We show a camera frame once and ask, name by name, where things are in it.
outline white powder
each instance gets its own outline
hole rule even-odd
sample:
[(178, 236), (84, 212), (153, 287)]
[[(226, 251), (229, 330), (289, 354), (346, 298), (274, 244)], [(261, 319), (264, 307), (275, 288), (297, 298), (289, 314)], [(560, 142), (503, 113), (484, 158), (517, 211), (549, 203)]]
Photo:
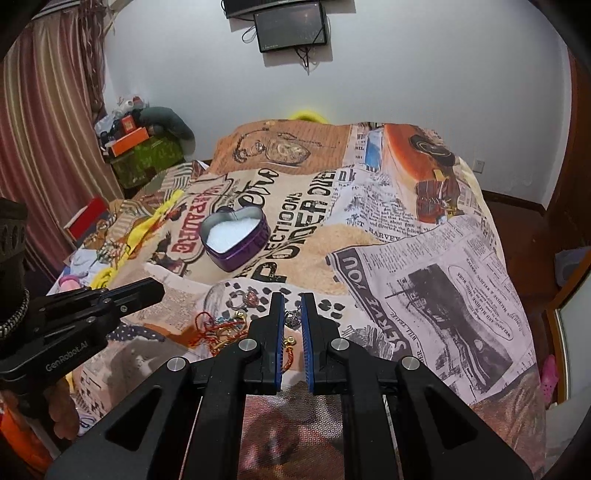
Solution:
[(225, 253), (244, 240), (259, 222), (260, 220), (255, 218), (243, 218), (242, 220), (218, 223), (209, 231), (207, 246), (219, 254)]

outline green box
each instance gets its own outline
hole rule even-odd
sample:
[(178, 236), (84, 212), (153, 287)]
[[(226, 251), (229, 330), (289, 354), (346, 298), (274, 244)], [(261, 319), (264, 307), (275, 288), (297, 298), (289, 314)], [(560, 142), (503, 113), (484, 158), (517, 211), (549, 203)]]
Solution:
[(119, 184), (124, 189), (148, 183), (159, 171), (183, 160), (183, 151), (175, 137), (150, 137), (111, 160)]

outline electrical outlet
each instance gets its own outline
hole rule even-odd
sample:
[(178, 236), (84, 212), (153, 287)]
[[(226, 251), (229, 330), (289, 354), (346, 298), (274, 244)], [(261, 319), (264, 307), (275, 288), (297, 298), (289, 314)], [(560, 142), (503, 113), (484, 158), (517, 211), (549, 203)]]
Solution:
[(476, 160), (472, 171), (474, 173), (482, 173), (482, 170), (484, 170), (484, 160)]

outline bedspread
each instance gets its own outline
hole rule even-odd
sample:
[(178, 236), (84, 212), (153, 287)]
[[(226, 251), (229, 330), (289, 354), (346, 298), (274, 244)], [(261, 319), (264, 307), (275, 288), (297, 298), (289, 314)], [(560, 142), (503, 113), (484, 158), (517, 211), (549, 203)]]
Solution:
[[(133, 225), (179, 189), (110, 285), (152, 276), (164, 300), (124, 318), (109, 346), (74, 372), (85, 427), (171, 356), (210, 356), (196, 344), (197, 312), (229, 318), (242, 306), (250, 322), (267, 313), (273, 291), (289, 311), (311, 291), (341, 336), (382, 358), (420, 358), (541, 472), (544, 406), (527, 318), (478, 182), (437, 134), (393, 124), (243, 125), (218, 142), (207, 171), (195, 162), (159, 174), (93, 248), (110, 245), (116, 264)], [(199, 238), (203, 219), (226, 205), (262, 207), (271, 228), (264, 249), (229, 274)], [(240, 478), (343, 478), (340, 402), (307, 392), (294, 328), (285, 332), (297, 344), (282, 391), (247, 398)]]

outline purple tin box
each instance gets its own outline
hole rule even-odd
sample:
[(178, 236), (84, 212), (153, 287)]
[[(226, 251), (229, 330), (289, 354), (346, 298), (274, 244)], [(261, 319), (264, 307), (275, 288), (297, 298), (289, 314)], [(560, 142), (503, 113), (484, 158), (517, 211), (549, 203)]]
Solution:
[[(207, 237), (214, 225), (232, 220), (242, 220), (243, 218), (254, 218), (259, 220), (259, 223), (252, 232), (244, 237), (244, 239), (240, 240), (230, 250), (220, 253), (207, 246)], [(241, 265), (244, 265), (261, 251), (261, 249), (267, 244), (271, 231), (267, 224), (265, 214), (259, 207), (244, 207), (236, 212), (230, 207), (222, 207), (203, 221), (199, 235), (201, 236), (201, 242), (203, 243), (209, 258), (211, 258), (223, 271), (231, 272)]]

